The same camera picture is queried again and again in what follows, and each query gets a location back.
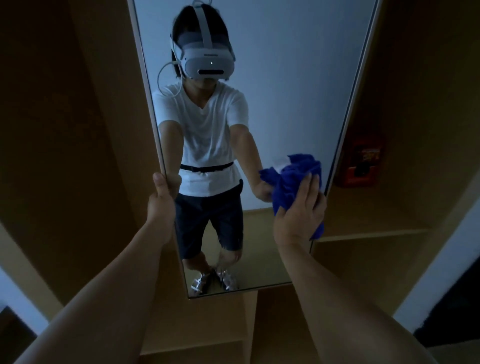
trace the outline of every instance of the foot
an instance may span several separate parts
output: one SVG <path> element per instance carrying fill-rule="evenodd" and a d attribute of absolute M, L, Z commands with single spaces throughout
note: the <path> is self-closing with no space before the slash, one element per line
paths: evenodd
<path fill-rule="evenodd" d="M 230 274 L 228 270 L 216 270 L 216 276 L 220 280 L 223 289 L 226 291 L 235 291 L 238 289 L 237 280 Z"/>
<path fill-rule="evenodd" d="M 198 297 L 206 294 L 211 281 L 212 273 L 199 273 L 198 277 L 193 280 L 192 285 L 190 286 L 189 296 Z"/>

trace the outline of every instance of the white tag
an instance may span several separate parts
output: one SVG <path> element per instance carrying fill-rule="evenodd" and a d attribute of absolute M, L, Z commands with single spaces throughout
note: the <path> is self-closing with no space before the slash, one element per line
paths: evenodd
<path fill-rule="evenodd" d="M 290 158 L 287 156 L 276 157 L 273 159 L 272 167 L 276 170 L 278 174 L 282 172 L 282 169 L 291 164 Z"/>

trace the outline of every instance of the person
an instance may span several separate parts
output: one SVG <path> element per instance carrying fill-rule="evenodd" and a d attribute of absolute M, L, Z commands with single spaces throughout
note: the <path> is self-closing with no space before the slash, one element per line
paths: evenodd
<path fill-rule="evenodd" d="M 322 363 L 435 363 L 392 317 L 349 290 L 301 248 L 324 218 L 326 199 L 318 181 L 318 176 L 305 177 L 292 207 L 277 213 L 273 234 Z M 172 236 L 175 218 L 167 182 L 160 173 L 154 182 L 145 224 L 16 364 L 137 362 L 162 246 Z M 168 328 L 163 329 L 168 335 Z"/>
<path fill-rule="evenodd" d="M 228 39 L 218 11 L 207 4 L 201 6 L 211 35 Z M 185 32 L 200 32 L 193 6 L 184 7 L 176 17 L 172 40 L 177 43 Z M 172 60 L 176 60 L 173 51 Z M 152 96 L 166 175 L 177 207 L 180 257 L 184 267 L 199 272 L 190 296 L 205 294 L 213 277 L 225 290 L 236 290 L 237 281 L 228 268 L 242 256 L 243 180 L 234 160 L 257 198 L 270 202 L 273 187 L 260 180 L 263 167 L 249 132 L 244 94 L 213 78 L 190 79 L 180 66 L 174 67 L 180 81 Z M 209 221 L 221 245 L 214 267 L 202 252 L 202 237 Z"/>

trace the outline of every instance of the white t-shirt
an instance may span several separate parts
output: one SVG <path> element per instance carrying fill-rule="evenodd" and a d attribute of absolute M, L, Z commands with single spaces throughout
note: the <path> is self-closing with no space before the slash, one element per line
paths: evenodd
<path fill-rule="evenodd" d="M 179 87 L 181 82 L 163 87 L 162 92 L 174 95 Z M 218 82 L 203 109 L 190 100 L 183 87 L 175 97 L 165 97 L 158 90 L 152 97 L 157 125 L 173 120 L 182 127 L 182 164 L 211 167 L 235 160 L 230 147 L 229 127 L 235 124 L 248 127 L 248 104 L 243 93 Z M 180 169 L 179 175 L 182 177 L 179 193 L 186 196 L 214 196 L 240 183 L 240 172 L 235 164 L 208 173 Z"/>

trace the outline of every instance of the hair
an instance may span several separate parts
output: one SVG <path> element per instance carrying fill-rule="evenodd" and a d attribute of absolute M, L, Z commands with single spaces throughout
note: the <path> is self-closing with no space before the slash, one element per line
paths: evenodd
<path fill-rule="evenodd" d="M 202 4 L 202 9 L 205 13 L 205 18 L 207 19 L 210 34 L 222 34 L 228 37 L 227 26 L 223 22 L 218 10 L 207 4 Z M 198 23 L 197 14 L 191 5 L 185 6 L 181 10 L 180 14 L 175 18 L 172 29 L 173 41 L 175 43 L 178 42 L 180 35 L 185 32 L 200 32 L 200 24 Z M 172 61 L 175 60 L 175 54 L 172 51 Z M 180 72 L 182 71 L 180 71 L 180 67 L 176 64 L 174 67 L 177 77 L 181 77 Z"/>

